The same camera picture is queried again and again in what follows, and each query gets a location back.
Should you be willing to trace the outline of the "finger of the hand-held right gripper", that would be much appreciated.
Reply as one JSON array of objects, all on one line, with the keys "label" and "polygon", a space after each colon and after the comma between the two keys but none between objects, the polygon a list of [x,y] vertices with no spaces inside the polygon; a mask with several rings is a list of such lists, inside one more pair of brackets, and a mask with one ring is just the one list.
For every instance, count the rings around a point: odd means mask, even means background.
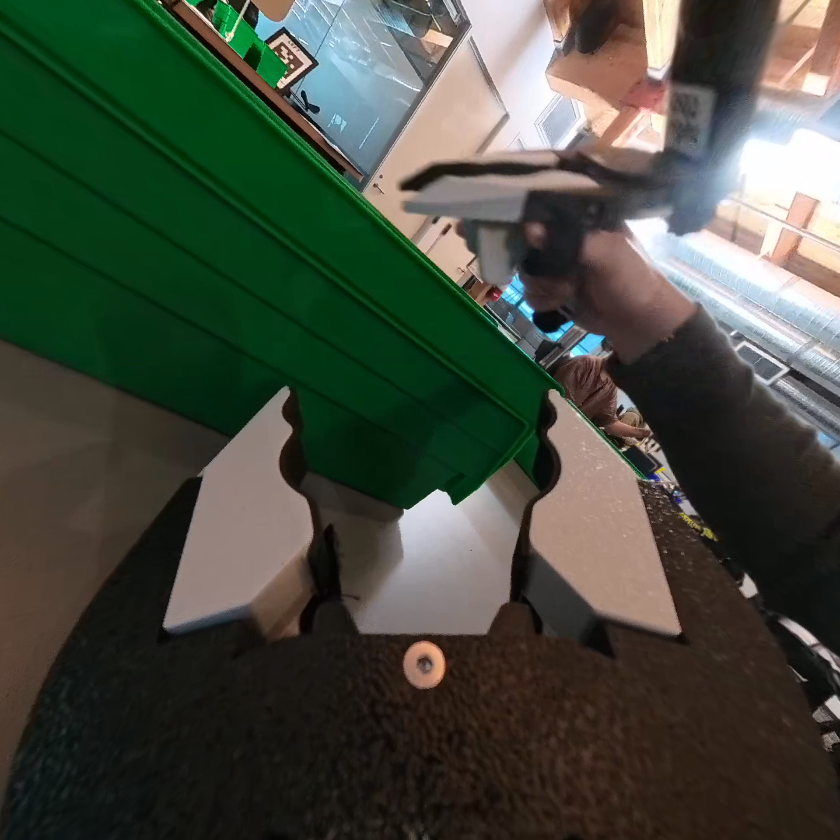
[{"label": "finger of the hand-held right gripper", "polygon": [[517,222],[527,193],[522,191],[422,191],[403,204],[409,214],[481,222]]},{"label": "finger of the hand-held right gripper", "polygon": [[504,194],[548,191],[608,194],[592,160],[577,150],[534,150],[428,164],[401,180],[403,193]]}]

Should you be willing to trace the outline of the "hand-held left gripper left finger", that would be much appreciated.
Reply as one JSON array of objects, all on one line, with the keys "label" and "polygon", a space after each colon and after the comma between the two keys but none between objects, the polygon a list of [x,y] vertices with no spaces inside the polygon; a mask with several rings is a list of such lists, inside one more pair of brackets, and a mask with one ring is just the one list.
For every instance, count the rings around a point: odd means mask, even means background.
[{"label": "hand-held left gripper left finger", "polygon": [[319,537],[317,506],[302,488],[302,426],[298,395],[285,386],[202,470],[168,635],[241,622],[271,638],[302,611]]}]

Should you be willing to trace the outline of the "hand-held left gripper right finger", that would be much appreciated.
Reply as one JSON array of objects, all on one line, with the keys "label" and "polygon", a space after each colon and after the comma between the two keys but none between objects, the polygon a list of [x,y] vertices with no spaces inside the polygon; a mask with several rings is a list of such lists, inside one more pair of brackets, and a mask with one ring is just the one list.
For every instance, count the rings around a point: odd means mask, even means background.
[{"label": "hand-held left gripper right finger", "polygon": [[676,640],[676,606],[640,481],[558,391],[543,398],[534,474],[513,555],[513,598],[549,635],[585,643],[621,627]]}]

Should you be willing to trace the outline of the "person's right hand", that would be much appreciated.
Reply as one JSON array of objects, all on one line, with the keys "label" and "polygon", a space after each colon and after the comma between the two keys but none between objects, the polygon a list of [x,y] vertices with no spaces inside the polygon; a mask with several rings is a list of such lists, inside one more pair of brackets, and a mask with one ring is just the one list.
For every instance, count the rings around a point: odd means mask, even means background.
[{"label": "person's right hand", "polygon": [[633,364],[670,339],[697,309],[647,262],[626,230],[587,233],[570,274],[521,268],[519,277],[534,312],[565,310],[573,323],[603,336],[620,364]]}]

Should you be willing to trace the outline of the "white door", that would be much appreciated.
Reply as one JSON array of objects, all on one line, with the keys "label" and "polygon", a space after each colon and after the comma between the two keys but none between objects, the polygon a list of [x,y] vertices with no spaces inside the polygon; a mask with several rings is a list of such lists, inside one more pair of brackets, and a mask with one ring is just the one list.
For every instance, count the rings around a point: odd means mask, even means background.
[{"label": "white door", "polygon": [[465,37],[397,134],[364,196],[402,234],[414,238],[427,218],[404,210],[400,184],[436,162],[478,156],[508,119],[475,40]]}]

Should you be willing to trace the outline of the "glass partition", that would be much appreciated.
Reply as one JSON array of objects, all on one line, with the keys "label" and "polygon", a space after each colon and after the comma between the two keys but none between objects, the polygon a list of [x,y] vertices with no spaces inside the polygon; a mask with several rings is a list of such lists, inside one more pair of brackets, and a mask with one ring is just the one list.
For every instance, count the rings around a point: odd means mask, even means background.
[{"label": "glass partition", "polygon": [[360,173],[373,174],[470,29],[459,1],[299,1],[273,22],[316,66],[290,85],[290,104]]}]

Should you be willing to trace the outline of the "black white marker sign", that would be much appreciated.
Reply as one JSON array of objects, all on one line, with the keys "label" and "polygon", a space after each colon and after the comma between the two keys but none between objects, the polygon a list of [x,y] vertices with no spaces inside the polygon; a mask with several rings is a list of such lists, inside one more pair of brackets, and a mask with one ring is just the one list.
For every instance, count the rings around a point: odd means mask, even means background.
[{"label": "black white marker sign", "polygon": [[280,94],[286,94],[319,66],[317,58],[287,27],[279,28],[269,36],[266,46],[286,68],[286,72],[275,85],[275,89]]}]

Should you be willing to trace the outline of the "small green shelf bin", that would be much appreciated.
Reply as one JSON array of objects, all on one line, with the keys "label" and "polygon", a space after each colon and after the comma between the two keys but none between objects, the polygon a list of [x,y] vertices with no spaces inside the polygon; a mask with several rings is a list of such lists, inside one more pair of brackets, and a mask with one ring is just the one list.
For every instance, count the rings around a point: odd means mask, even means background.
[{"label": "small green shelf bin", "polygon": [[277,88],[288,73],[286,63],[267,43],[260,40],[248,47],[244,61],[270,88]]},{"label": "small green shelf bin", "polygon": [[213,26],[225,43],[240,58],[253,47],[258,47],[260,38],[256,33],[259,10],[255,2],[216,1],[213,11]]}]

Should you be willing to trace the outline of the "silver air duct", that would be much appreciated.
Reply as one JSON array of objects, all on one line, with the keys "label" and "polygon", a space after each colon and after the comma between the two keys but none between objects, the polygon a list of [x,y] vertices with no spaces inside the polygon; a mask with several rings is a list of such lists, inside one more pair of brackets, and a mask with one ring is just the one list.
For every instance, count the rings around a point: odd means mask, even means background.
[{"label": "silver air duct", "polygon": [[714,234],[676,237],[661,219],[629,227],[652,265],[673,285],[838,402],[836,296]]}]

